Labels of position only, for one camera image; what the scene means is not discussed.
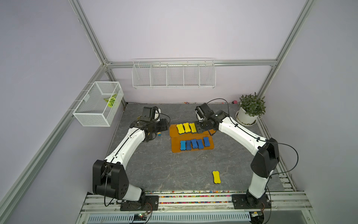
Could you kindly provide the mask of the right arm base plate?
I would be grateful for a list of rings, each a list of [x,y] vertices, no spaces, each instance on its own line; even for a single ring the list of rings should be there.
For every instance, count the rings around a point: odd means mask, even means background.
[[[261,198],[255,198],[251,194],[233,194],[232,203],[236,210],[264,210],[271,208],[271,201],[266,194],[263,194]]]

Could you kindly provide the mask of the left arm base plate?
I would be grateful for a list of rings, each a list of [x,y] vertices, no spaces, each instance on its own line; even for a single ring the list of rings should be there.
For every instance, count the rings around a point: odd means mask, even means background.
[[[143,196],[139,201],[123,201],[121,211],[157,211],[159,196]]]

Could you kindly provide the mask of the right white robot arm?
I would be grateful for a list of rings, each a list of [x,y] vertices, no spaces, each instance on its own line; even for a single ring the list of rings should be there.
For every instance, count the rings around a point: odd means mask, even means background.
[[[254,157],[250,164],[253,176],[247,190],[247,197],[260,199],[266,192],[269,178],[279,163],[278,142],[265,139],[234,120],[224,111],[195,109],[198,121],[195,122],[197,132],[209,130],[220,131],[243,145]]]

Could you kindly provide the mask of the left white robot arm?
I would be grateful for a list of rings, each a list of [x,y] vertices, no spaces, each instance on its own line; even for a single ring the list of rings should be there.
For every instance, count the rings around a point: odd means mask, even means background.
[[[167,119],[158,121],[134,121],[120,144],[104,160],[97,160],[92,170],[93,194],[104,197],[141,202],[144,191],[129,183],[127,164],[137,147],[144,141],[153,140],[153,134],[169,128]]]

